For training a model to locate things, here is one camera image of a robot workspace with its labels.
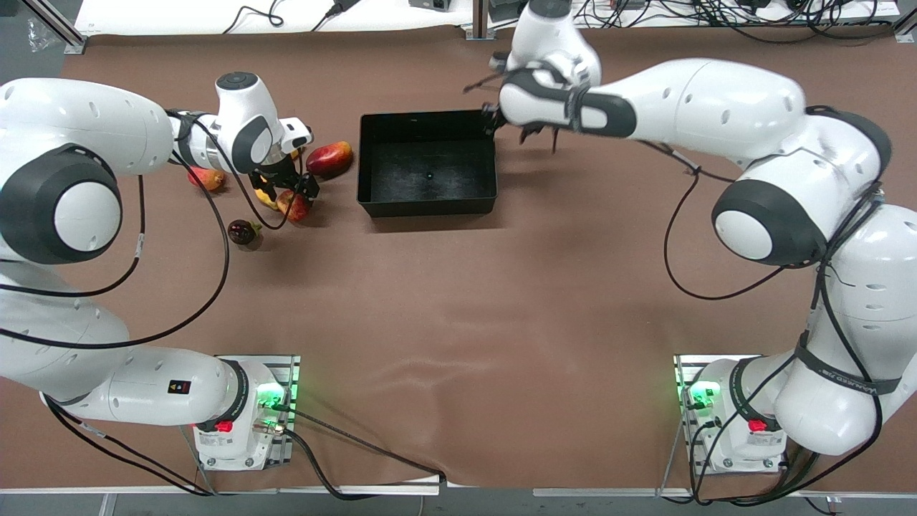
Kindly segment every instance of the brown table surface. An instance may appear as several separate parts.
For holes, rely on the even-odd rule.
[[[796,38],[799,31],[760,31]],[[215,112],[216,77],[259,74],[282,117],[315,130],[315,145],[359,141],[365,113],[477,108],[495,93],[462,95],[489,71],[509,34],[467,42],[459,30],[233,37],[92,38],[63,76],[112,84],[164,107]],[[765,45],[726,29],[587,31],[613,81],[658,62],[712,57],[798,81],[810,104],[855,111],[895,142],[888,199],[917,208],[911,144],[917,53],[894,39],[868,45],[815,39]],[[801,331],[812,272],[787,272],[723,302],[681,294],[662,263],[662,236],[690,183],[682,168],[631,141],[563,134],[517,145],[497,135],[500,196],[481,217],[372,220],[357,204],[356,167],[323,184],[309,218],[268,233],[256,252],[232,252],[226,290],[202,318],[160,342],[202,353],[296,353],[300,407],[482,487],[659,486],[679,417],[675,353],[777,353]],[[723,160],[694,155],[720,174]],[[137,227],[132,178],[121,180],[127,221],[113,249],[62,267],[78,287],[106,285],[130,262]],[[672,235],[684,285],[719,294],[768,269],[729,253],[710,210],[723,185],[704,180]],[[212,292],[221,238],[181,169],[148,178],[149,227],[139,269],[101,302],[134,336],[183,319]],[[226,221],[250,218],[238,186],[217,198]],[[3,488],[159,485],[58,427],[38,396],[0,384]],[[917,404],[879,442],[816,485],[911,492]],[[174,428],[100,423],[186,475],[194,466]],[[302,428],[333,482],[422,477],[358,447]],[[669,480],[687,487],[683,448]],[[216,476],[220,489],[317,485],[298,453],[290,466]],[[704,496],[746,494],[772,478],[709,480]]]

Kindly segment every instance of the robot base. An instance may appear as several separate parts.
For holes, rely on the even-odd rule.
[[[704,423],[712,422],[716,425],[719,421],[722,424],[735,413],[735,405],[728,390],[730,374],[736,364],[735,358],[744,358],[744,356],[682,355],[676,357],[676,363],[679,366],[676,374],[679,376],[681,406],[689,407],[698,402],[702,402],[705,406],[703,409],[685,409],[683,414],[686,422],[685,443],[689,456],[691,456],[693,447],[694,464],[692,466],[695,475],[699,475],[703,470],[705,458],[709,458],[709,464],[704,470],[704,475],[779,473],[780,471],[779,464],[783,461],[786,434],[783,431],[751,432],[741,415],[736,416],[723,431],[715,447],[713,447],[713,440],[720,433],[720,426],[701,430],[697,441],[691,443],[691,438]],[[682,378],[694,378],[694,381],[686,385],[681,383]]]
[[[267,409],[264,403],[278,396],[277,401],[292,402],[299,357],[234,355],[218,358],[238,361],[249,378],[249,393],[244,409],[228,432],[202,432],[194,427],[194,444],[201,465],[210,471],[253,471],[288,463],[285,436],[278,438],[258,432],[254,425],[285,422],[285,413]]]

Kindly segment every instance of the black plastic bin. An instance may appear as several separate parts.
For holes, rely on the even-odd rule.
[[[490,213],[493,134],[479,110],[364,115],[357,201],[371,217]]]

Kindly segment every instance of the gray floor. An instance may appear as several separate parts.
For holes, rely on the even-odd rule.
[[[2,4],[9,0],[0,0]],[[914,0],[902,0],[913,3]],[[74,18],[81,0],[52,0],[66,17]],[[56,77],[63,65],[62,46],[33,53],[28,45],[27,20],[31,14],[20,8],[15,17],[0,17],[0,84],[19,77]],[[33,516],[65,514],[95,516],[100,513],[101,495],[0,495],[0,515]],[[824,507],[824,500],[817,502]],[[245,495],[199,499],[190,495],[119,495],[115,516],[414,516],[420,509],[416,497],[383,497],[360,502],[340,502],[327,495]],[[848,516],[917,516],[917,501],[911,499],[845,499],[841,505]],[[535,498],[522,489],[443,489],[439,497],[425,499],[423,514],[436,516],[521,516],[521,515],[630,515],[630,516],[817,516],[802,499],[784,499],[754,509],[728,504],[702,508],[677,506],[645,498]]]

